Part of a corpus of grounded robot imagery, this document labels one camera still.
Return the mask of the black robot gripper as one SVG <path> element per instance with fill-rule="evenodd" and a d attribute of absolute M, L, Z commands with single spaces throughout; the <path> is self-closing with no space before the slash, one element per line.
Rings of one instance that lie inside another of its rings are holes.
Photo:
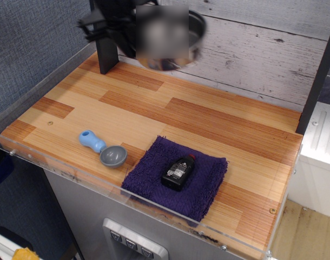
<path fill-rule="evenodd" d="M 88 41 L 109 37 L 113 33 L 116 45 L 129 58 L 135 59 L 136 52 L 129 43 L 136 42 L 135 1 L 93 1 L 94 9 L 78 20 Z"/>

